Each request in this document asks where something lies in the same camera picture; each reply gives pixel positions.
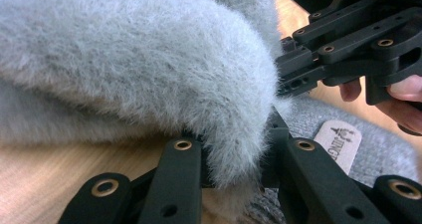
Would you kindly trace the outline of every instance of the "hole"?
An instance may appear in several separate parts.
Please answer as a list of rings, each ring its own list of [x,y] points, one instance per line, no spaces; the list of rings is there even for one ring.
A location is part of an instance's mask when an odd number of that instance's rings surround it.
[[[325,52],[332,52],[332,51],[334,51],[334,47],[332,47],[332,46],[324,47],[323,50]]]
[[[187,150],[192,147],[192,142],[188,140],[179,140],[174,143],[174,148],[180,151]]]
[[[177,206],[176,205],[167,205],[161,208],[161,216],[162,217],[172,217],[177,213]]]
[[[354,219],[363,219],[363,213],[355,207],[347,207],[345,212]]]
[[[407,182],[392,179],[389,181],[388,185],[390,186],[391,190],[402,197],[413,200],[419,200],[422,198],[421,192]]]
[[[298,87],[300,87],[302,85],[302,81],[301,80],[295,80],[291,83],[291,88],[292,89],[296,89]]]
[[[389,47],[391,45],[393,45],[394,41],[391,39],[383,39],[383,40],[379,40],[378,41],[378,46],[380,47]]]
[[[399,58],[399,64],[400,69],[406,68],[412,64],[417,63],[422,58],[422,49],[421,48],[415,48],[411,50],[410,52],[407,52],[400,56]]]
[[[100,191],[100,192],[105,192],[105,191],[107,191],[107,190],[110,190],[112,188],[112,183],[111,182],[105,182],[105,183],[102,183],[99,187],[98,187],[98,190]]]
[[[312,143],[304,142],[304,141],[297,142],[296,146],[305,151],[312,151],[316,149],[316,147]]]
[[[95,197],[105,197],[113,194],[118,188],[118,181],[105,179],[98,181],[91,189],[91,194]]]

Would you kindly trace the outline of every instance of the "gray fabric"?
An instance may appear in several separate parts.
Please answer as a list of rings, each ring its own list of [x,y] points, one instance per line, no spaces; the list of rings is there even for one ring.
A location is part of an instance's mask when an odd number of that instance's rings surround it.
[[[314,138],[321,125],[331,119],[349,122],[362,132],[350,177],[369,186],[376,177],[386,174],[421,182],[420,163],[411,144],[380,127],[306,95],[295,98],[293,113],[285,118],[292,136],[306,138]],[[280,211],[277,189],[266,189],[265,194],[258,196],[239,223],[286,223]]]

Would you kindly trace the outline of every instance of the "brass grommet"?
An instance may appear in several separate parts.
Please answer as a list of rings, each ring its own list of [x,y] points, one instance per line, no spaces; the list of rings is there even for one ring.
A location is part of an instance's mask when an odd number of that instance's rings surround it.
[[[300,148],[304,151],[312,151],[316,149],[316,146],[313,143],[305,142],[305,141],[297,141],[296,147]]]
[[[107,185],[110,184],[110,187],[105,189],[105,190],[101,190],[101,186],[102,185]],[[115,179],[103,179],[98,181],[94,186],[93,189],[91,189],[91,194],[95,197],[105,197],[105,196],[109,196],[111,194],[113,194],[118,188],[118,181]]]
[[[392,179],[388,181],[388,186],[391,188],[391,190],[393,190],[395,193],[399,194],[402,197],[406,197],[413,200],[419,200],[422,198],[421,192],[414,186],[408,184],[407,182]]]
[[[383,39],[383,40],[379,40],[378,41],[378,46],[380,47],[389,47],[391,45],[393,45],[394,41],[391,39]]]
[[[192,142],[188,140],[179,140],[174,143],[174,148],[180,151],[187,150],[192,147]]]
[[[334,51],[334,47],[333,46],[327,46],[327,47],[324,47],[323,50],[325,52],[332,52],[332,51]]]

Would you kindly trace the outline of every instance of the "finger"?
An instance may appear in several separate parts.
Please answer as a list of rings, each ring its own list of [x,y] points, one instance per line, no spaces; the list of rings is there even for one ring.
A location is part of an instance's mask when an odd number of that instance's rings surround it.
[[[357,97],[359,97],[360,92],[362,91],[359,79],[353,80],[349,83],[341,84],[339,87],[341,98],[345,102],[353,102],[357,99]]]
[[[391,85],[388,92],[392,97],[409,102],[422,102],[422,77],[411,76]]]
[[[402,126],[422,133],[422,112],[408,103],[392,100],[380,103],[376,107]]]

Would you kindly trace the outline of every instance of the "black bracket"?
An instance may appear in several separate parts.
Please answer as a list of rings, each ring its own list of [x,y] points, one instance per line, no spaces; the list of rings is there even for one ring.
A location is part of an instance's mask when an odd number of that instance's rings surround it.
[[[334,0],[310,14],[309,25],[282,40],[279,96],[299,95],[317,81],[333,87],[365,77],[369,105],[392,99],[386,87],[422,76],[421,1]]]
[[[288,223],[422,223],[422,186],[400,176],[378,177],[373,188],[350,179],[316,142],[292,138],[275,113],[262,184],[279,187]],[[117,173],[93,177],[59,223],[200,223],[201,188],[210,187],[199,140],[169,141],[158,167],[129,181]]]

